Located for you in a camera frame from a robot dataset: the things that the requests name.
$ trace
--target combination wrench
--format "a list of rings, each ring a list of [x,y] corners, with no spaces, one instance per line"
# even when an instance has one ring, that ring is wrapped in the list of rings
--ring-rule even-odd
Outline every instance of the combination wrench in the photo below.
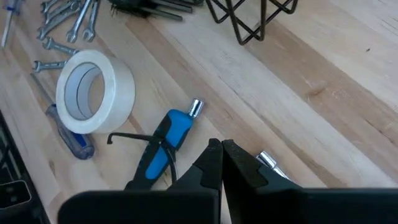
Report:
[[[57,2],[59,2],[59,0],[49,0],[49,1],[42,2],[40,4],[42,6],[41,13],[48,12],[50,10],[51,6],[53,6]]]
[[[88,21],[86,29],[83,30],[83,39],[87,42],[92,42],[95,37],[95,21],[98,15],[98,9],[100,8],[100,0],[94,0],[91,7],[90,20]]]
[[[66,10],[63,12],[61,15],[56,17],[52,22],[48,23],[47,25],[44,25],[42,27],[39,27],[37,31],[39,32],[39,35],[37,38],[39,40],[44,40],[45,36],[56,26],[61,24],[64,20],[68,19],[70,16],[74,15],[76,12],[80,10],[80,1],[75,1],[69,8],[70,10]]]
[[[65,54],[68,54],[71,56],[75,55],[77,52],[80,51],[78,49],[73,49],[73,48],[65,46],[63,44],[59,44],[56,41],[54,41],[54,39],[51,37],[46,38],[46,42],[43,43],[43,48],[46,50],[55,49],[55,50],[58,50],[59,52],[62,52],[62,53],[65,53]]]
[[[62,69],[68,61],[61,61],[61,62],[41,62],[41,61],[34,61],[35,67],[33,68],[34,72],[41,72],[42,70],[53,70],[53,69]]]
[[[67,32],[67,41],[69,43],[76,42],[77,33],[78,33],[81,23],[83,22],[83,19],[87,13],[88,6],[91,4],[91,2],[92,2],[92,0],[85,1],[83,9],[81,9],[80,14],[76,19],[76,22],[74,23],[73,27]]]
[[[47,25],[54,17],[67,10],[76,0],[67,1],[65,4],[60,5],[51,12],[44,13],[44,24]]]

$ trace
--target wood grain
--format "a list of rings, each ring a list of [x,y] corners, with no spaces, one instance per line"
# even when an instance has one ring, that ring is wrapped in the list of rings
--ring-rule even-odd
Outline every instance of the wood grain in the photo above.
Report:
[[[258,1],[237,12],[255,23]],[[96,154],[75,159],[44,111],[29,73],[34,60],[65,60],[35,38],[39,2],[25,1],[0,52],[0,109],[40,198],[55,223],[61,204],[92,189],[122,189],[145,143],[94,134]],[[304,187],[396,187],[398,182],[398,4],[393,0],[300,0],[293,15],[267,26],[263,42],[239,46],[230,22],[218,25],[206,7],[184,22],[111,15],[104,1],[93,43],[125,62],[136,81],[136,103],[118,131],[151,134],[171,108],[206,102],[177,154],[182,175],[209,138],[234,139],[255,155],[266,150]],[[5,20],[0,12],[0,24]],[[66,44],[74,19],[51,36]],[[55,96],[59,71],[39,75]],[[93,87],[101,100],[102,86]],[[155,189],[170,185],[169,171]],[[229,222],[223,203],[223,221]]]

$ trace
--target blue screwdriver handle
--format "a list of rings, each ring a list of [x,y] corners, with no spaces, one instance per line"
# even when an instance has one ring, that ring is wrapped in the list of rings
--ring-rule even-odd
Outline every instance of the blue screwdriver handle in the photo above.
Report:
[[[157,127],[153,137],[165,139],[174,150],[179,150],[193,125],[193,117],[179,110],[170,110]],[[132,181],[126,189],[150,189],[170,165],[165,149],[159,142],[145,148]]]
[[[76,158],[85,160],[93,157],[95,149],[90,138],[86,134],[73,133],[67,129],[61,122],[55,104],[50,105],[45,114],[55,121],[59,135]]]

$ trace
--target metal wire frame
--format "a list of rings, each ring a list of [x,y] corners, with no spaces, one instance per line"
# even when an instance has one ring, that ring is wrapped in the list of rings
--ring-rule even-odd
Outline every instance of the metal wire frame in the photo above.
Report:
[[[286,0],[285,3],[283,4],[281,4],[278,0],[268,0],[271,3],[273,3],[276,7],[278,7],[278,9],[274,13],[272,13],[268,18],[266,18],[267,0],[261,0],[260,22],[257,28],[255,28],[254,30],[248,27],[241,19],[239,19],[235,15],[235,10],[237,10],[237,8],[240,5],[242,5],[242,3],[244,3],[246,0],[239,0],[235,5],[233,5],[231,0],[225,0],[225,1],[226,1],[226,6],[220,3],[219,0],[206,0],[206,3],[216,23],[220,24],[224,22],[226,18],[228,17],[231,18],[232,26],[234,28],[234,33],[239,44],[245,45],[253,38],[257,39],[258,41],[263,41],[266,34],[266,25],[282,11],[288,14],[293,14],[296,10],[297,3],[299,0]],[[291,2],[292,2],[292,7],[288,9],[287,6]],[[223,15],[221,18],[218,18],[218,16],[216,15],[213,3],[225,12],[225,15]],[[238,25],[248,32],[248,36],[245,39],[242,39]]]

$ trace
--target white tape roll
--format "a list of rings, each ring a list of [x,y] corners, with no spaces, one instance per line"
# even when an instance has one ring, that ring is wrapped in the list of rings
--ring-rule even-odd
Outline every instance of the white tape roll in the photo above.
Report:
[[[88,94],[95,76],[103,74],[104,97],[97,112]],[[130,115],[136,86],[130,69],[96,50],[81,51],[66,63],[57,83],[57,109],[62,123],[78,134],[109,133]]]

